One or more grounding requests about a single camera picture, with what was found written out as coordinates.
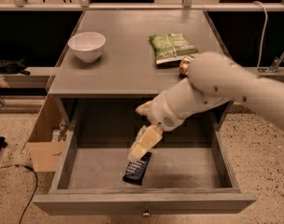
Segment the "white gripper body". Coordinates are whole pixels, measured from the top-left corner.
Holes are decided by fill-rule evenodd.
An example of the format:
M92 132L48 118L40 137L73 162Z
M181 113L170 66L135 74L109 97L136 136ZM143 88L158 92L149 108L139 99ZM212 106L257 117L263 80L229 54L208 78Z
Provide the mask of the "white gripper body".
M163 91L150 102L148 120L164 132L171 132L185 120L185 102L182 92Z

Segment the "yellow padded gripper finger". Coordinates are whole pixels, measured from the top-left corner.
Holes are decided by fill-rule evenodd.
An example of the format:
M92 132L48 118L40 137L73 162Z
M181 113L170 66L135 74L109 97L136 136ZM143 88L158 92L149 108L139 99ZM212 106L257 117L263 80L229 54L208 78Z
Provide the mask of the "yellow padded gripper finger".
M131 162L139 161L148 151L156 146L163 138L163 130L156 126L143 126L133 142L128 160Z
M139 114L140 116L147 116L150 111L150 105L151 101L147 101L142 105L139 105L136 109L135 112Z

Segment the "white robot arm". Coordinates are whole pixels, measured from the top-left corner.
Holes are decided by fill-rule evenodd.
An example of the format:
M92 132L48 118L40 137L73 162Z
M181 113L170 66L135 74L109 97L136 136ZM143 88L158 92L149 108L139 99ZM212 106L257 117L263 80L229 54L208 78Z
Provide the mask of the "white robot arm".
M192 58L188 75L177 85L140 105L144 126L131 146L129 161L140 160L186 118L229 101L238 102L284 131L284 83L253 74L230 58L203 52Z

